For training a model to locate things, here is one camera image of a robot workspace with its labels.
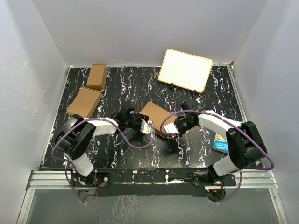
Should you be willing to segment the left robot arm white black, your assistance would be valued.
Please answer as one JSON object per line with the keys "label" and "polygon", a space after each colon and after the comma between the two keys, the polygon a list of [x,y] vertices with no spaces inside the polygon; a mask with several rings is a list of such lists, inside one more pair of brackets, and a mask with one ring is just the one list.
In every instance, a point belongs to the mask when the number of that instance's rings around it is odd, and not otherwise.
{"label": "left robot arm white black", "polygon": [[122,107],[101,120],[88,120],[74,114],[54,137],[55,149],[66,156],[66,161],[76,171],[76,178],[85,186],[96,182],[95,168],[90,162],[86,149],[94,136],[119,134],[126,128],[144,132],[149,116],[136,113],[134,108]]}

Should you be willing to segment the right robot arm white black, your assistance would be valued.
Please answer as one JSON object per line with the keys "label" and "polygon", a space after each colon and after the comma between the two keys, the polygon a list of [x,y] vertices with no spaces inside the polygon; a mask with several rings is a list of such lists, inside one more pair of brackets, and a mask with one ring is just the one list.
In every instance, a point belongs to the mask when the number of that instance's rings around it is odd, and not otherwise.
{"label": "right robot arm white black", "polygon": [[185,111],[184,115],[174,121],[178,136],[201,126],[227,140],[228,155],[210,165],[207,173],[199,176],[201,181],[219,185],[228,174],[247,168],[266,156],[266,147],[253,122],[242,123],[227,119],[212,110],[198,107],[192,101],[183,102],[181,108]]}

